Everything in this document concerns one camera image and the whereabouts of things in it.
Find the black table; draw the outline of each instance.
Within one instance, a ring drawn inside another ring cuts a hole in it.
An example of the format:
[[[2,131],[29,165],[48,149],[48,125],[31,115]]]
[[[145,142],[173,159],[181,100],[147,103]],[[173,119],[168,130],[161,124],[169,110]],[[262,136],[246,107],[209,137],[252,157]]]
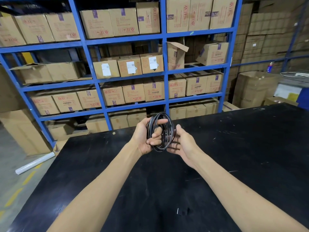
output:
[[[309,228],[307,111],[277,104],[176,123],[237,179]],[[46,231],[71,200],[107,167],[133,131],[126,128],[69,139],[9,231]],[[188,215],[177,215],[178,208],[189,208]],[[103,231],[240,229],[207,183],[180,156],[151,152],[134,166]]]

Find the white label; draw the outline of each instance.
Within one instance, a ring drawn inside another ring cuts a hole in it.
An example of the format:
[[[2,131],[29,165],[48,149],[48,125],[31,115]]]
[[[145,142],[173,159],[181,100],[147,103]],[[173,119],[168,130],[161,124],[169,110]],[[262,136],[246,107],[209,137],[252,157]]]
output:
[[[109,69],[109,64],[108,63],[102,63],[102,72],[103,76],[111,76],[111,71]]]
[[[159,64],[157,64],[157,57],[149,57],[149,67],[150,69],[158,69]]]
[[[136,73],[137,67],[134,64],[134,61],[127,62],[128,74]]]

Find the coiled black band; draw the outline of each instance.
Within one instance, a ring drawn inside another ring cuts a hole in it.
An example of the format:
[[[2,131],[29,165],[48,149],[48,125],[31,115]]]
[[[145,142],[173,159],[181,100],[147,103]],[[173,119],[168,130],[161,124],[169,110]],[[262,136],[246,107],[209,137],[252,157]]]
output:
[[[168,119],[168,122],[165,124],[157,125],[159,119]],[[155,132],[157,126],[162,128],[161,133],[161,145],[153,146],[157,152],[162,152],[168,148],[175,138],[176,130],[174,130],[174,125],[171,118],[164,112],[160,112],[155,116],[152,116],[149,123],[147,124],[147,139],[151,138],[152,134]]]

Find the left hand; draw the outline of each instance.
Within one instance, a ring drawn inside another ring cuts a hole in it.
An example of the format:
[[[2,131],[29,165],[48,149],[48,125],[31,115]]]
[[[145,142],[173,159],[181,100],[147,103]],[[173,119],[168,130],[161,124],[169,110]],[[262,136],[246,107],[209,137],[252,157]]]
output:
[[[152,134],[152,137],[147,140],[147,124],[150,121],[150,118],[145,118],[139,122],[136,126],[134,134],[131,138],[131,141],[134,141],[138,144],[138,149],[142,155],[149,153],[152,148],[151,146],[161,144],[161,133],[162,128],[156,128],[155,132]],[[157,125],[165,124],[168,122],[168,119],[160,119],[157,121]]]

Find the gray floor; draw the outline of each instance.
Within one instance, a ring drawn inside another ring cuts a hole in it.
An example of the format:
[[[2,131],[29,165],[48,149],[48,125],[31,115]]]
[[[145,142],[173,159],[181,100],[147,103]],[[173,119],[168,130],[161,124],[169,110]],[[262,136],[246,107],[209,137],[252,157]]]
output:
[[[41,156],[27,157],[0,124],[0,232],[7,231],[55,157],[42,163],[39,168],[30,169],[21,175],[17,175],[15,170]]]

